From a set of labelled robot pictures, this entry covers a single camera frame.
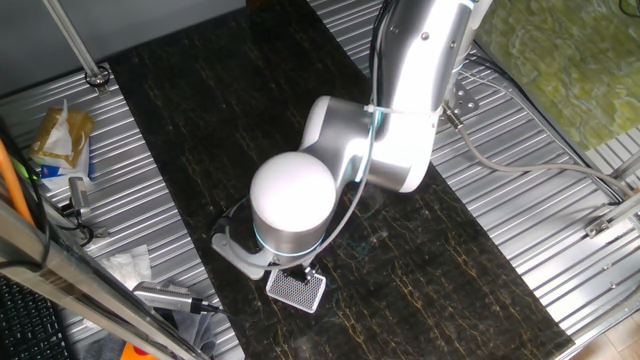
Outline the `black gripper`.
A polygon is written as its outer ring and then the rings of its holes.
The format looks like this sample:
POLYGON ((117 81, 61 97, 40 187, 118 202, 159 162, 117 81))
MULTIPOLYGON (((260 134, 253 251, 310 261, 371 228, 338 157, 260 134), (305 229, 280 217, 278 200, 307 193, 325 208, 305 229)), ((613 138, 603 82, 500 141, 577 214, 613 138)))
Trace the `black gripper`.
POLYGON ((311 267, 296 265, 294 267, 286 269, 285 275, 296 281, 304 281, 305 283, 307 283, 315 277, 316 271, 311 267))

